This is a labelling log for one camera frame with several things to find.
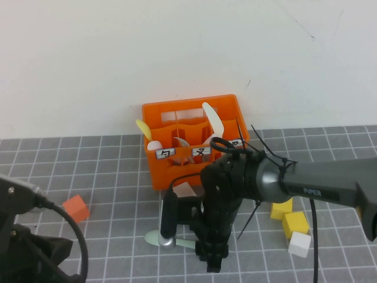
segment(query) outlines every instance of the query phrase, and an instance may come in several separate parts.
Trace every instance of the black cable cord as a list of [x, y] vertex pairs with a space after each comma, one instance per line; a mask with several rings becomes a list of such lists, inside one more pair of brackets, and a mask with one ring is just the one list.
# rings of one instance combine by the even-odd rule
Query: black cable cord
[[317, 213], [316, 205], [313, 199], [309, 199], [310, 207], [312, 208], [312, 218], [313, 218], [313, 240], [314, 240], [314, 276], [313, 283], [318, 282], [318, 231], [317, 231]]
[[174, 183], [176, 181], [183, 179], [183, 178], [188, 178], [188, 177], [193, 177], [193, 176], [198, 176], [198, 175], [200, 175], [200, 173], [187, 174], [187, 175], [183, 175], [183, 176], [179, 176], [179, 177], [175, 178], [173, 181], [171, 181], [170, 186], [169, 186], [169, 190], [173, 191], [173, 186], [174, 186]]
[[241, 231], [240, 235], [238, 236], [237, 240], [239, 240], [239, 239], [241, 238], [241, 235], [242, 235], [243, 231], [245, 231], [246, 227], [248, 226], [249, 222], [250, 222], [251, 219], [253, 218], [253, 216], [254, 216], [254, 214], [255, 214], [255, 212], [257, 211], [257, 209], [258, 209], [259, 206], [260, 206], [260, 201], [257, 200], [257, 201], [255, 202], [255, 208], [254, 208], [252, 214], [250, 215], [249, 219], [247, 220], [245, 226], [242, 228], [242, 231]]
[[87, 243], [85, 242], [84, 235], [82, 234], [80, 228], [78, 227], [77, 223], [73, 218], [66, 213], [65, 210], [61, 209], [57, 205], [52, 205], [51, 209], [61, 215], [69, 225], [71, 225], [73, 231], [76, 234], [76, 237], [78, 239], [78, 244], [80, 245], [80, 250], [81, 250], [81, 282], [84, 283], [87, 280], [88, 276], [88, 267], [89, 267], [89, 254], [88, 254], [88, 247]]
[[[266, 156], [271, 162], [273, 162], [275, 165], [277, 165], [279, 167], [279, 170], [280, 170], [279, 184], [284, 189], [285, 185], [284, 185], [283, 181], [284, 181], [285, 172], [286, 172], [286, 170], [288, 169], [289, 166], [291, 166], [292, 164], [297, 163], [297, 161], [289, 160], [288, 158], [280, 157], [280, 156], [274, 154], [272, 152], [272, 150], [270, 150], [270, 148], [268, 147], [268, 145], [259, 136], [259, 134], [255, 130], [255, 128], [254, 128], [253, 125], [252, 125], [252, 128], [253, 128], [256, 136], [259, 138], [259, 140], [265, 146], [265, 148], [272, 154], [272, 156], [277, 157], [277, 158], [279, 158], [279, 159], [282, 160], [283, 166], [277, 164], [274, 160], [272, 160], [268, 156]], [[314, 268], [313, 268], [314, 269], [313, 270], [314, 271], [314, 275], [313, 275], [313, 283], [318, 283], [318, 230], [317, 230], [317, 213], [316, 213], [316, 206], [314, 204], [314, 200], [313, 199], [309, 199], [309, 200], [310, 200], [310, 207], [312, 209], [312, 218], [313, 218], [313, 241], [314, 241]]]

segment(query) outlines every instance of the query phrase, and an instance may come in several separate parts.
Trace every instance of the label on crate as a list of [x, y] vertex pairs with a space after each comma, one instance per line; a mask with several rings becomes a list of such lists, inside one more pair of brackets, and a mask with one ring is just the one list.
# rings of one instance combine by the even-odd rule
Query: label on crate
[[229, 142], [230, 142], [232, 145], [234, 145], [235, 147], [237, 147], [237, 146], [242, 146], [242, 140], [241, 140], [241, 139], [230, 140]]
[[211, 147], [196, 147], [193, 149], [193, 156], [199, 156], [199, 155], [208, 155], [211, 154]]
[[168, 158], [172, 155], [175, 155], [176, 149], [159, 149], [156, 150], [156, 158], [157, 159], [164, 159]]

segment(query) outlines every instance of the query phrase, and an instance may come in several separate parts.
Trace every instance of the orange plastic basket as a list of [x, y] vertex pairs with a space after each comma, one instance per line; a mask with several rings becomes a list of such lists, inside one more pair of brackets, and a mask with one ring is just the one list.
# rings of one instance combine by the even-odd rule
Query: orange plastic basket
[[[202, 104], [209, 103], [224, 125], [223, 138], [241, 145], [236, 117], [246, 140], [250, 136], [234, 94], [203, 97], [188, 100], [148, 103], [143, 105], [143, 120], [151, 129], [152, 139], [158, 140], [161, 150], [147, 150], [148, 140], [144, 137], [144, 150], [148, 158], [152, 184], [155, 190], [168, 189], [172, 180], [182, 175], [198, 173], [221, 156], [221, 153], [203, 144], [213, 133]], [[181, 147], [174, 137], [186, 140], [190, 147]], [[194, 163], [187, 163], [192, 156]], [[194, 176], [177, 181], [175, 185], [189, 182], [200, 185], [200, 177]]]

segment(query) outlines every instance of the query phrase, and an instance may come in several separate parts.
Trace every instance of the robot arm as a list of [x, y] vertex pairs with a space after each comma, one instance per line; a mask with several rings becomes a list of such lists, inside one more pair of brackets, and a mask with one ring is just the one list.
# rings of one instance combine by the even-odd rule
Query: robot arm
[[[215, 147], [215, 142], [219, 141], [213, 140], [211, 146]], [[267, 158], [265, 152], [242, 153], [242, 150], [234, 149], [233, 153], [224, 154], [200, 172], [204, 195], [192, 201], [191, 206], [187, 202], [181, 205], [182, 199], [172, 197], [175, 195], [173, 190], [168, 190], [164, 198], [161, 238], [174, 238], [176, 230], [171, 229], [172, 226], [189, 224], [198, 237], [196, 254], [201, 261], [207, 262], [208, 272], [220, 271], [221, 259], [227, 256], [232, 225], [243, 199], [282, 203], [292, 196], [302, 196], [350, 206], [358, 211], [366, 237], [370, 241], [376, 238], [377, 158], [295, 163], [286, 167], [282, 175], [282, 167], [277, 166], [283, 166], [281, 159]], [[183, 207], [186, 213], [178, 213]], [[192, 210], [195, 214], [187, 220]], [[178, 217], [169, 221], [167, 214]], [[184, 222], [180, 217], [183, 214], [186, 215]]]

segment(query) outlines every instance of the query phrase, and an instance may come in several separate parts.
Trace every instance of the gray grid surface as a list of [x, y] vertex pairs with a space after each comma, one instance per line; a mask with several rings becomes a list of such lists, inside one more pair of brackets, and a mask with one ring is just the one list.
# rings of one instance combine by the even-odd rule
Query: gray grid surface
[[[277, 154], [298, 162], [375, 157], [377, 126], [260, 131]], [[262, 149], [254, 133], [252, 145]], [[287, 251], [281, 221], [270, 219], [263, 203], [245, 233], [230, 238], [229, 257], [221, 273], [207, 274], [194, 252], [177, 247], [164, 251], [144, 241], [158, 227], [163, 192], [151, 187], [140, 135], [63, 137], [0, 141], [0, 173], [39, 185], [57, 204], [79, 194], [91, 212], [80, 223], [90, 252], [88, 282], [201, 283], [312, 282], [313, 247], [307, 258]], [[244, 200], [234, 223], [239, 233], [254, 204]], [[354, 209], [316, 202], [320, 282], [377, 282], [377, 243], [365, 238]], [[294, 198], [293, 210], [312, 223], [309, 201]], [[46, 211], [19, 215], [40, 235], [74, 240], [71, 256], [61, 265], [69, 274], [80, 268], [80, 249], [72, 229]], [[194, 239], [187, 227], [178, 237]]]

